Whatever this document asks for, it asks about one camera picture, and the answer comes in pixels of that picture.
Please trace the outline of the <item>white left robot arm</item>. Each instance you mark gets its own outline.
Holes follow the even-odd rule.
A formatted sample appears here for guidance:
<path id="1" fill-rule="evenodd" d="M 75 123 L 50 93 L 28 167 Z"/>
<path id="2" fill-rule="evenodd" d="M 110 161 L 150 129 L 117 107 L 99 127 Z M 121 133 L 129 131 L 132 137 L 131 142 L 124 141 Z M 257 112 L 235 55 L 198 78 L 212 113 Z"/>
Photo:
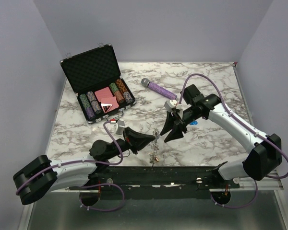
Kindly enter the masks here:
<path id="1" fill-rule="evenodd" d="M 40 155 L 19 170 L 13 181 L 16 195 L 23 205 L 40 200 L 45 194 L 58 189 L 84 186 L 92 189 L 97 178 L 94 173 L 111 165 L 110 159 L 120 157 L 117 165 L 122 163 L 123 152 L 137 154 L 154 140 L 154 136 L 142 134 L 125 128 L 123 138 L 113 139 L 111 143 L 96 140 L 89 154 L 74 160 L 50 160 L 47 155 Z"/>

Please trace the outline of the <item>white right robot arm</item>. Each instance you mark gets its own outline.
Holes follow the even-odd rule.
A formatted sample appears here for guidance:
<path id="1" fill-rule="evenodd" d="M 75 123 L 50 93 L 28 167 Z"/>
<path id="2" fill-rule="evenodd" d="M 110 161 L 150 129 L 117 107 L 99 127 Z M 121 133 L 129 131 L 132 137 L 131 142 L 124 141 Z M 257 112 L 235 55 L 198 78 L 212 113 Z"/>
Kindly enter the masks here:
<path id="1" fill-rule="evenodd" d="M 250 177 L 259 181 L 281 164 L 281 139 L 278 135 L 267 135 L 242 121 L 222 104 L 219 96 L 204 96 L 195 85 L 185 89 L 183 98 L 190 105 L 186 110 L 176 100 L 164 104 L 167 118 L 161 134 L 167 134 L 165 142 L 183 138 L 187 125 L 202 117 L 226 130 L 248 153 L 245 159 L 226 161 L 212 170 L 211 182 L 215 187 L 221 188 L 234 178 Z"/>

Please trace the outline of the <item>round metal key ring disc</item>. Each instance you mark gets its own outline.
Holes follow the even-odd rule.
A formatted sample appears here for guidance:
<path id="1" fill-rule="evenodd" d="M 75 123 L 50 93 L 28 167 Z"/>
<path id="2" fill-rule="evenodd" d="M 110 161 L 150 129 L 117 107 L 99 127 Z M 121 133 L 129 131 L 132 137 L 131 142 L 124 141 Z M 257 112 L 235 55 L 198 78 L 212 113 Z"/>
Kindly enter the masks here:
<path id="1" fill-rule="evenodd" d="M 160 132 L 157 128 L 154 129 L 153 136 L 155 137 L 155 139 L 151 142 L 151 152 L 149 154 L 149 162 L 150 162 L 150 164 L 152 164 L 152 167 L 154 166 L 155 163 L 159 162 L 159 159 L 157 157 L 157 153 L 159 150 L 158 139 L 160 138 Z"/>

